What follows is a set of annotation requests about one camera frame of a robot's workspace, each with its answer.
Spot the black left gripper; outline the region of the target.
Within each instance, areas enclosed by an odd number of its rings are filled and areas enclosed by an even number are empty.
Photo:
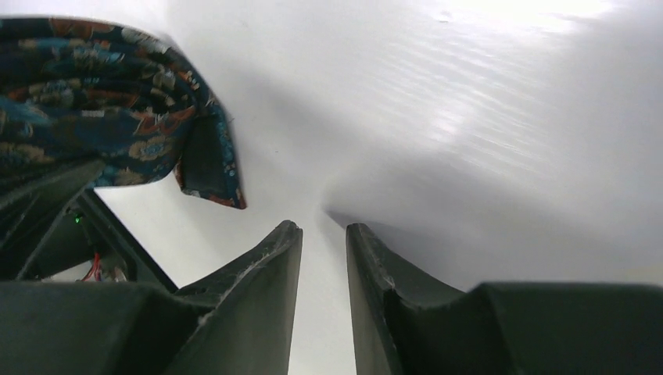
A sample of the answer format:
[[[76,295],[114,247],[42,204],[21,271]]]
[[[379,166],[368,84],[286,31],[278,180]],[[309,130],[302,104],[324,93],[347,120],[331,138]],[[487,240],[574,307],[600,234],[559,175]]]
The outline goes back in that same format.
[[[174,282],[86,187],[105,168],[78,159],[1,172],[1,278],[19,290]]]

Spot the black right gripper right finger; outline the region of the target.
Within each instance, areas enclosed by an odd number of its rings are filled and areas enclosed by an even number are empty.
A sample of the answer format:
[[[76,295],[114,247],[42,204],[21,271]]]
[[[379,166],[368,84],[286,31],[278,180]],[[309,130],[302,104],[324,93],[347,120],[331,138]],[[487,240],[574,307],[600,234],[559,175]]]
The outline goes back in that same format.
[[[359,374],[659,374],[662,289],[484,282],[459,291],[346,229]]]

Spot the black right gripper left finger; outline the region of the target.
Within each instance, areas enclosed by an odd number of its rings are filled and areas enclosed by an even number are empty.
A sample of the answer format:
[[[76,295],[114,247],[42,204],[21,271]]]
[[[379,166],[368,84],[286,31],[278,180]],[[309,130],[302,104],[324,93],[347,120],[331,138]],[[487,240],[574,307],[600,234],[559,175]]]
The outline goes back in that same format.
[[[143,282],[4,282],[4,374],[285,374],[303,232],[174,293]]]

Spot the dark blue floral tie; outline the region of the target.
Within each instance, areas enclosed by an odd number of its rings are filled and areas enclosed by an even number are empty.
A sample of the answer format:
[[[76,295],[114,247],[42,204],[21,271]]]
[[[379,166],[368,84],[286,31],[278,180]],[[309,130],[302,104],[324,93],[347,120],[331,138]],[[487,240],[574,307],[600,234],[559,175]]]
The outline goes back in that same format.
[[[183,193],[246,207],[224,108],[175,48],[132,27],[1,21],[1,171],[95,157],[96,188],[174,173]]]

